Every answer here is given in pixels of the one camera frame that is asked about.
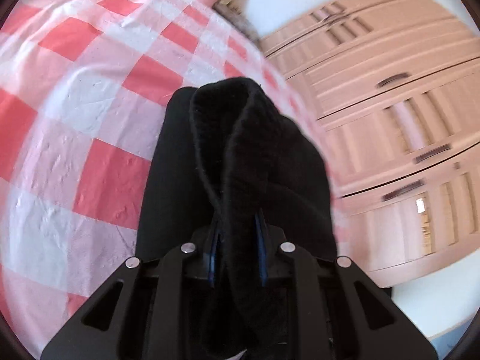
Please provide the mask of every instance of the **drawer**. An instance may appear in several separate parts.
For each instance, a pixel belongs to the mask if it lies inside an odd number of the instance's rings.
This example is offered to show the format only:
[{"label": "drawer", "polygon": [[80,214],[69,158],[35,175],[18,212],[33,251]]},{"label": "drawer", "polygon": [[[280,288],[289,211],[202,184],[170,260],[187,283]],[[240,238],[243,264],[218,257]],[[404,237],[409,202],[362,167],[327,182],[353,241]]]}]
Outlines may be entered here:
[{"label": "drawer", "polygon": [[310,85],[317,117],[325,117],[426,75],[480,57],[470,31],[419,38],[399,48],[383,42],[352,50],[301,73]]},{"label": "drawer", "polygon": [[343,202],[350,256],[379,286],[435,272],[480,247],[480,144]]},{"label": "drawer", "polygon": [[391,182],[480,141],[480,59],[321,119],[340,193]]},{"label": "drawer", "polygon": [[453,17],[432,0],[394,0],[336,18],[276,51],[268,60],[288,79],[361,44],[448,18]]},{"label": "drawer", "polygon": [[333,0],[290,22],[275,33],[260,40],[266,56],[288,43],[329,23],[331,20],[392,0]]}]

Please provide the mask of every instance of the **black fabric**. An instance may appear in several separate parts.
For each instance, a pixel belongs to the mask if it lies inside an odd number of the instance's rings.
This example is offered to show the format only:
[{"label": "black fabric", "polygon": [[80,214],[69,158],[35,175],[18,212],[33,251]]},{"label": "black fabric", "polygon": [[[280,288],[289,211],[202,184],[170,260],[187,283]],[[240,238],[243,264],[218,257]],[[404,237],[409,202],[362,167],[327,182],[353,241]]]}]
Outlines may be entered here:
[{"label": "black fabric", "polygon": [[258,277],[260,209],[315,257],[337,255],[323,160],[260,86],[239,78],[175,92],[147,180],[137,255],[161,258],[217,213],[225,264],[202,341],[218,358],[245,347],[261,353],[286,334],[285,297]]}]

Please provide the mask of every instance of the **red and white checkered cloth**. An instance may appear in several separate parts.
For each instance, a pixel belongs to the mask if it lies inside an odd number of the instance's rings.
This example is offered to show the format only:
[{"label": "red and white checkered cloth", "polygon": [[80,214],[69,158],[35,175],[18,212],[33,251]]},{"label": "red and white checkered cloth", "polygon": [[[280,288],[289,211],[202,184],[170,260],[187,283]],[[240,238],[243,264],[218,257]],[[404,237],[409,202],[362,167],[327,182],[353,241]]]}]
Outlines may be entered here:
[{"label": "red and white checkered cloth", "polygon": [[[196,0],[17,4],[0,31],[0,311],[35,357],[134,254],[172,93],[240,75],[328,159],[299,95]],[[333,214],[342,244],[335,197]]]}]

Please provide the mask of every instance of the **checkered tablecloth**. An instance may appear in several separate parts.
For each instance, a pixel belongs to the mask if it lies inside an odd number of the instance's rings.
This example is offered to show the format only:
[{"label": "checkered tablecloth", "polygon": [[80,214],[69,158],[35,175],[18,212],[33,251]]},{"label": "checkered tablecloth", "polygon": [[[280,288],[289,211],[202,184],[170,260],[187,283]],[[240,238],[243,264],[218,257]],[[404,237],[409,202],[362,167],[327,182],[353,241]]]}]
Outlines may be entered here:
[{"label": "checkered tablecloth", "polygon": [[[260,83],[328,159],[299,95],[196,0],[16,5],[0,31],[0,311],[35,357],[134,254],[172,93],[233,76]],[[342,243],[335,197],[333,214]]]}]

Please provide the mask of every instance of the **triangular cutout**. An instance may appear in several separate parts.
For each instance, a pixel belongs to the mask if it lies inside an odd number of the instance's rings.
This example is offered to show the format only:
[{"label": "triangular cutout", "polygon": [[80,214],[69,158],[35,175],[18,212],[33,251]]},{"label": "triangular cutout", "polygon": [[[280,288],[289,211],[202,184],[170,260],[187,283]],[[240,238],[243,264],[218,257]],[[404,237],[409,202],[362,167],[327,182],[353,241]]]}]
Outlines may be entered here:
[{"label": "triangular cutout", "polygon": [[395,322],[393,315],[383,304],[364,286],[360,281],[354,283],[360,299],[368,327],[371,330],[378,330]]},{"label": "triangular cutout", "polygon": [[122,292],[123,283],[117,281],[105,295],[93,306],[83,319],[83,324],[106,332]]}]

